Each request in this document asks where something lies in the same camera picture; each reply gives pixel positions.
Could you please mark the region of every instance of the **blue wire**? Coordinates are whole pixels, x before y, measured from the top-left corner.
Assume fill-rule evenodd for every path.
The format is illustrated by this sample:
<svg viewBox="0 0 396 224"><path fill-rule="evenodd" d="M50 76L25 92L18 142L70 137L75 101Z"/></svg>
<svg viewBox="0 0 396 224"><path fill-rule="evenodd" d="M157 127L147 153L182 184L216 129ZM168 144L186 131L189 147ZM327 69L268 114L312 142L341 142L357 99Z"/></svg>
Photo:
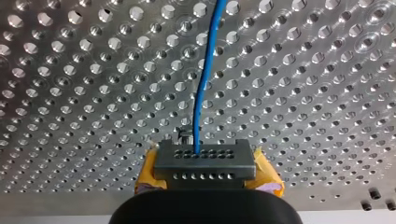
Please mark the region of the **blue wire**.
<svg viewBox="0 0 396 224"><path fill-rule="evenodd" d="M194 142L194 153L198 154L200 152L200 142L199 142L199 124L201 117L202 102L205 95L205 85L210 77L210 72L212 70L213 63L213 52L215 51L216 40L218 35L218 25L221 19L221 13L225 8L227 0L218 0L213 11L212 19L210 20L209 31L207 34L207 45L205 53L204 70L201 74L201 79L198 84L198 90L195 96L194 111L192 115L192 135Z"/></svg>

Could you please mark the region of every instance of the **metal surface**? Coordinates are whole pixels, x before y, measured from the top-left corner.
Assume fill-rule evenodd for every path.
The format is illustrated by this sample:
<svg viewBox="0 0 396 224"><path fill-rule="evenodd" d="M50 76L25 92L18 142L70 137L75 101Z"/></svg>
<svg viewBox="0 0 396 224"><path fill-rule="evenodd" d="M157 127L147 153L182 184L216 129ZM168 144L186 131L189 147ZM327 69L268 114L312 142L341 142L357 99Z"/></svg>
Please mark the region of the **metal surface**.
<svg viewBox="0 0 396 224"><path fill-rule="evenodd" d="M0 199L17 202L3 214L80 214L54 204L132 194L148 142L191 123L213 2L3 1ZM386 208L394 2L230 1L223 19L204 143L261 146L299 210Z"/></svg>
<svg viewBox="0 0 396 224"><path fill-rule="evenodd" d="M248 140L234 145L175 145L172 140L159 144L154 177L166 180L169 189L241 189L245 180L256 176L256 165Z"/></svg>

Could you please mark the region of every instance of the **hole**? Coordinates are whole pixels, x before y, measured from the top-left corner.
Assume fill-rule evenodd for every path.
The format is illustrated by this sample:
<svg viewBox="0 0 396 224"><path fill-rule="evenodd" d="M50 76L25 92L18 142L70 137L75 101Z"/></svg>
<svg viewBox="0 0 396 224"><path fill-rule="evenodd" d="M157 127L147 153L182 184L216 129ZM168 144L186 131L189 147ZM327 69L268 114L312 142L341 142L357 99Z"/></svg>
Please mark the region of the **hole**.
<svg viewBox="0 0 396 224"><path fill-rule="evenodd" d="M240 9L239 3L236 1L231 1L226 6L226 12L231 16L238 13L239 9Z"/></svg>
<svg viewBox="0 0 396 224"><path fill-rule="evenodd" d="M36 54L38 52L38 47L32 43L26 43L23 45L24 50L30 54Z"/></svg>
<svg viewBox="0 0 396 224"><path fill-rule="evenodd" d="M69 11L67 14L67 17L69 18L69 21L73 24L80 24L82 23L82 16L75 10Z"/></svg>
<svg viewBox="0 0 396 224"><path fill-rule="evenodd" d="M332 49L340 49L341 47L343 47L343 41L342 40L335 40L334 42L332 42Z"/></svg>
<svg viewBox="0 0 396 224"><path fill-rule="evenodd" d="M11 49L8 46L0 44L0 54L1 55L7 56L10 53L11 53Z"/></svg>
<svg viewBox="0 0 396 224"><path fill-rule="evenodd" d="M141 21L143 19L144 11L141 7L132 7L129 10L129 16L134 21Z"/></svg>
<svg viewBox="0 0 396 224"><path fill-rule="evenodd" d="M395 29L395 25L392 22L387 22L381 27L381 35L389 35Z"/></svg>
<svg viewBox="0 0 396 224"><path fill-rule="evenodd" d="M396 210L396 203L393 200L387 200L386 201L387 208L389 211L395 211Z"/></svg>
<svg viewBox="0 0 396 224"><path fill-rule="evenodd" d="M361 202L361 208L362 208L364 211L371 211L371 210L373 209L373 207L372 207L372 206L370 205L370 203L367 202L367 201Z"/></svg>
<svg viewBox="0 0 396 224"><path fill-rule="evenodd" d="M57 9L61 7L61 1L60 0L48 0L47 1L48 5L52 9Z"/></svg>
<svg viewBox="0 0 396 224"><path fill-rule="evenodd" d="M307 51L307 50L309 50L309 49L312 49L312 44L311 44L311 42L305 42L305 43L303 43L303 45L302 45L302 50Z"/></svg>
<svg viewBox="0 0 396 224"><path fill-rule="evenodd" d="M369 189L369 193L370 193L370 197L373 200L378 200L381 198L381 194L379 193L378 189L376 189L376 188Z"/></svg>
<svg viewBox="0 0 396 224"><path fill-rule="evenodd" d="M38 22L43 26L51 26L53 24L53 19L47 15L45 12L41 12L37 15Z"/></svg>
<svg viewBox="0 0 396 224"><path fill-rule="evenodd" d="M374 11L370 15L369 21L371 23L379 23L379 22L381 22L383 20L384 16L385 16L385 11L380 8L380 9Z"/></svg>
<svg viewBox="0 0 396 224"><path fill-rule="evenodd" d="M8 24L14 28L21 28L23 26L23 20L16 15L9 15L7 17Z"/></svg>
<svg viewBox="0 0 396 224"><path fill-rule="evenodd" d="M316 13L312 13L308 16L307 22L313 24L319 20L319 16Z"/></svg>
<svg viewBox="0 0 396 224"><path fill-rule="evenodd" d="M51 43L51 46L52 46L53 51L58 52L58 53L63 52L65 49L64 44L59 41L53 41Z"/></svg>
<svg viewBox="0 0 396 224"><path fill-rule="evenodd" d="M102 22L110 22L113 19L113 13L108 9L100 9L98 16Z"/></svg>
<svg viewBox="0 0 396 224"><path fill-rule="evenodd" d="M111 37L108 39L108 46L111 49L119 49L121 47L121 41L116 37Z"/></svg>
<svg viewBox="0 0 396 224"><path fill-rule="evenodd" d="M91 41L87 39L82 39L81 41L79 41L79 46L81 47L82 50L89 51L92 49L93 44Z"/></svg>
<svg viewBox="0 0 396 224"><path fill-rule="evenodd" d="M341 22L349 21L350 17L351 17L350 12L345 11L345 12L341 13L339 21L341 21Z"/></svg>
<svg viewBox="0 0 396 224"><path fill-rule="evenodd" d="M288 21L288 19L284 15L281 15L276 18L276 21L278 24L283 25Z"/></svg>

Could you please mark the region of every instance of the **circular hole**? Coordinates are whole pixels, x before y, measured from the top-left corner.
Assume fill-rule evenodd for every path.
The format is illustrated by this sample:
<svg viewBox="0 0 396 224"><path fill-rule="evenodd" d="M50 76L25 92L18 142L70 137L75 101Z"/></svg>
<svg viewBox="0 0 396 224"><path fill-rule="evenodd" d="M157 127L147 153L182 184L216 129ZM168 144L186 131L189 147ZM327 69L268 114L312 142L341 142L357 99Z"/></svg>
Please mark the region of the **circular hole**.
<svg viewBox="0 0 396 224"><path fill-rule="evenodd" d="M369 21L371 23L379 23L384 19L384 16L385 11L379 8L370 15Z"/></svg>
<svg viewBox="0 0 396 224"><path fill-rule="evenodd" d="M345 11L345 12L341 13L339 21L341 21L341 22L349 21L351 16L352 15L350 14L350 12Z"/></svg>
<svg viewBox="0 0 396 224"><path fill-rule="evenodd" d="M53 23L52 18L47 13L41 12L37 15L38 22L43 26L50 26Z"/></svg>
<svg viewBox="0 0 396 224"><path fill-rule="evenodd" d="M8 24L14 28L20 28L23 26L23 20L19 16L9 15L7 19Z"/></svg>
<svg viewBox="0 0 396 224"><path fill-rule="evenodd" d="M100 9L98 16L102 22L110 22L113 19L113 13L108 9Z"/></svg>
<svg viewBox="0 0 396 224"><path fill-rule="evenodd" d="M1 55L7 56L10 53L11 53L11 49L8 46L0 44L0 54Z"/></svg>
<svg viewBox="0 0 396 224"><path fill-rule="evenodd" d="M319 16L316 13L312 13L308 16L307 22L313 24L319 20Z"/></svg>
<svg viewBox="0 0 396 224"><path fill-rule="evenodd" d="M82 23L82 16L75 10L69 11L67 14L69 21L73 24L80 24Z"/></svg>
<svg viewBox="0 0 396 224"><path fill-rule="evenodd" d="M38 47L33 43L26 43L23 45L24 50L30 54L36 54L38 52Z"/></svg>

